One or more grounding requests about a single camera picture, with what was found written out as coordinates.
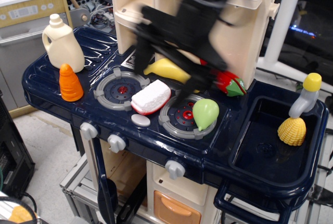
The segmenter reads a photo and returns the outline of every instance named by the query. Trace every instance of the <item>stove knob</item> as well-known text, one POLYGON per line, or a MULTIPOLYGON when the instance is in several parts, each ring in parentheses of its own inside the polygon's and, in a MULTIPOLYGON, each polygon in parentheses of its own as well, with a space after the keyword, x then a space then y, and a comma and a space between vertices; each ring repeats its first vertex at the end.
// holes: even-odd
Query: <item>stove knob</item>
POLYGON ((126 148, 126 142, 118 135, 111 134, 108 138, 108 143, 110 144, 110 150, 114 153, 118 153, 126 148))
POLYGON ((170 178, 173 180, 177 179, 178 177, 183 177, 185 174, 184 166, 174 160, 168 160, 166 162, 165 168, 169 172, 170 178))
POLYGON ((82 135, 85 139, 90 140, 98 135, 97 129, 90 123, 84 122, 80 126, 80 130, 82 132, 82 135))

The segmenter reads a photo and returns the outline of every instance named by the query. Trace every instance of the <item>gray burner ring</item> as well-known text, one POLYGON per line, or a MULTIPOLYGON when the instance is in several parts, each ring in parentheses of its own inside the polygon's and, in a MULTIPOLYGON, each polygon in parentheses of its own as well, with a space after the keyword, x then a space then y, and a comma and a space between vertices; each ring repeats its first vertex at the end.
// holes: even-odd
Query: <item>gray burner ring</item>
MULTIPOLYGON (((203 97, 197 96, 197 95, 190 95, 186 98, 186 100, 197 102, 198 100, 203 99, 203 97)), ((205 135, 208 135, 210 132, 213 131, 214 127, 216 126, 217 120, 215 120, 207 129, 199 131, 197 128, 193 131, 185 131, 180 130, 174 127, 171 124, 170 118, 168 116, 169 109, 173 102, 176 100, 176 97, 172 97, 165 106, 161 109, 160 115, 158 117, 158 122, 160 125, 163 126, 163 128, 169 132, 174 137, 179 137, 183 139, 195 139, 200 140, 205 135)))
POLYGON ((132 110, 131 102, 129 100, 124 101, 124 103, 114 103, 110 102, 106 97, 104 93, 105 87, 112 81, 115 80, 121 80, 122 78, 130 78, 133 80, 136 80, 140 83, 141 89, 144 89, 147 87, 147 85, 150 84, 150 80, 144 79, 140 75, 136 75, 133 72, 122 72, 120 69, 117 67, 113 70, 113 74, 105 77, 97 86, 96 90, 94 90, 94 98, 98 100, 98 102, 110 109, 110 110, 115 110, 115 111, 130 111, 132 110))

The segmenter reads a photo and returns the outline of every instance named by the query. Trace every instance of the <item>yellow faucet handle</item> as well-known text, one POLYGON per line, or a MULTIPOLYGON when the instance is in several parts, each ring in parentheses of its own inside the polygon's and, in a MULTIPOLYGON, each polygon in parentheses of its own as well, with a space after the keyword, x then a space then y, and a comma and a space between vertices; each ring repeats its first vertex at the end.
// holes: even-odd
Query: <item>yellow faucet handle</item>
POLYGON ((318 91, 322 85, 322 77, 318 73, 310 73, 303 82, 303 88, 307 91, 318 91))

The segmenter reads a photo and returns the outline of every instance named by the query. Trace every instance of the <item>white sponge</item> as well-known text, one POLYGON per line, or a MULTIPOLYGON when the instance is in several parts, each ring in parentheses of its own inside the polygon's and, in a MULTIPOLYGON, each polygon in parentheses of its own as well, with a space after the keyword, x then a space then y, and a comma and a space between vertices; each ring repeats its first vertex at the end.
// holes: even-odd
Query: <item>white sponge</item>
POLYGON ((149 115, 161 109, 171 97, 170 88, 156 80, 132 96, 131 106, 141 115, 149 115))

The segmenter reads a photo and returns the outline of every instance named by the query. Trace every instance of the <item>green pear toy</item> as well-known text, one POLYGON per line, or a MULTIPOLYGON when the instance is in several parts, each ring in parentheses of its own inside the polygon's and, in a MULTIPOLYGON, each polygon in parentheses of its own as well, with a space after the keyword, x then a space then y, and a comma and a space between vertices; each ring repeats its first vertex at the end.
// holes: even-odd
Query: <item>green pear toy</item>
POLYGON ((220 108, 211 99, 200 99, 193 106, 193 117, 198 130, 207 129, 218 117, 220 108))

